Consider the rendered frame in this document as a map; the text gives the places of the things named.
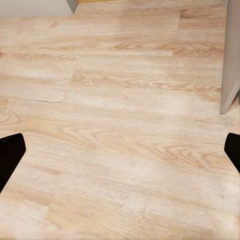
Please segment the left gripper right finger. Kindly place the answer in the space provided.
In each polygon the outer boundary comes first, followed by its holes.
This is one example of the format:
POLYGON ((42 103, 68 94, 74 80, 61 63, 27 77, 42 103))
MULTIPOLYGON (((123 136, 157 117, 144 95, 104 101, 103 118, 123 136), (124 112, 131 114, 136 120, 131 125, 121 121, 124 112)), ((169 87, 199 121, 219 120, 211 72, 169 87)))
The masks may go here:
POLYGON ((240 135, 229 133, 227 135, 224 151, 240 173, 240 135))

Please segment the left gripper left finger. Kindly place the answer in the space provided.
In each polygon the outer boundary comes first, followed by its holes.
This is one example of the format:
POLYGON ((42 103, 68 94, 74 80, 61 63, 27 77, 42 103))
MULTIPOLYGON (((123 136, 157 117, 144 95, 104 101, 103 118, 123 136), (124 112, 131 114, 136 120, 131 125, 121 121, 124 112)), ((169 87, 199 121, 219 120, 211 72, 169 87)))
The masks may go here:
POLYGON ((0 193, 26 152, 21 133, 0 138, 0 193))

